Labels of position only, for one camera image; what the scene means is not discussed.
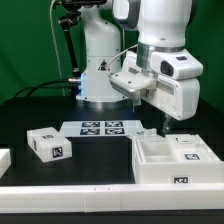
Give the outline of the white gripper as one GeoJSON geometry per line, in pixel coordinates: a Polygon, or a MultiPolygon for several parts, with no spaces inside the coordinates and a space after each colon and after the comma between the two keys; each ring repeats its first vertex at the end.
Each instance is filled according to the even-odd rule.
{"type": "MultiPolygon", "coordinates": [[[[158,74],[156,88],[145,89],[143,100],[166,113],[163,130],[169,131],[173,118],[186,120],[195,115],[200,93],[197,76],[202,74],[203,65],[188,51],[153,52],[150,68],[158,74]]],[[[137,112],[140,98],[132,103],[133,112],[137,112]]]]}

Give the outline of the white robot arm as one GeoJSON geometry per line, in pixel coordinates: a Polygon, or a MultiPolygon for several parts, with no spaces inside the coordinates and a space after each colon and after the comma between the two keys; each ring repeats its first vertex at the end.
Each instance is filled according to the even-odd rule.
{"type": "Polygon", "coordinates": [[[196,11],[197,0],[84,0],[87,68],[80,104],[109,109],[130,100],[134,108],[153,105],[168,120],[193,117],[203,65],[185,49],[185,31],[196,11]],[[103,8],[112,11],[120,28],[139,33],[136,52],[120,49],[119,30],[99,15],[103,8]]]}

